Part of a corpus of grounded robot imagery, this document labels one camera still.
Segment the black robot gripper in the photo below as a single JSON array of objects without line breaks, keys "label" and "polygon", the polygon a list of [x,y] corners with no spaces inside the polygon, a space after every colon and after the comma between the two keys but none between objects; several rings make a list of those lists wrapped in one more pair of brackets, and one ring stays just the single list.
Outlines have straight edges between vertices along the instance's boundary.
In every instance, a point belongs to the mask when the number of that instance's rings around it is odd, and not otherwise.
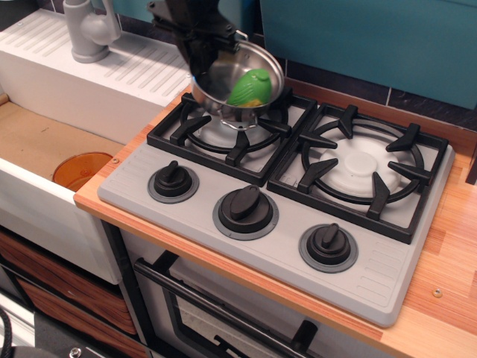
[{"label": "black robot gripper", "polygon": [[151,1],[146,9],[154,26],[174,35],[193,76],[208,72],[221,51],[238,49],[236,26],[221,14],[217,1]]}]

